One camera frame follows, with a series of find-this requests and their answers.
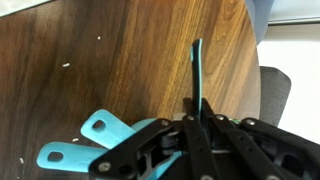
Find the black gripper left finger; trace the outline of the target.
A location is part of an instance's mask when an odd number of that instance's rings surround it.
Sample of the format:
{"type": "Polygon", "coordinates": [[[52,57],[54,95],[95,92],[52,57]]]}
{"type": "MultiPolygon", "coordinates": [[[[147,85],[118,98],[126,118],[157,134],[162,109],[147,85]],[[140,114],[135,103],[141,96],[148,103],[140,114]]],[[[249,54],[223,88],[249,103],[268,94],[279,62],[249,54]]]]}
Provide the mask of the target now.
{"type": "Polygon", "coordinates": [[[206,99],[185,98],[180,121],[158,119],[89,165],[90,180],[214,180],[206,99]]]}

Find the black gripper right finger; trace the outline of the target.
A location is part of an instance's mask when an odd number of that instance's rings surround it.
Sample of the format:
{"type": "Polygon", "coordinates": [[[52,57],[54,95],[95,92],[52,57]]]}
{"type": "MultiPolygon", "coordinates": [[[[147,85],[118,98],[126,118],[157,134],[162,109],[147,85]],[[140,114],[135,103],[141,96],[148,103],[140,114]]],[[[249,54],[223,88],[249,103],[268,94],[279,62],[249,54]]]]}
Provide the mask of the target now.
{"type": "Polygon", "coordinates": [[[206,99],[199,110],[212,149],[236,155],[253,180],[320,180],[319,144],[254,118],[236,124],[206,99]]]}

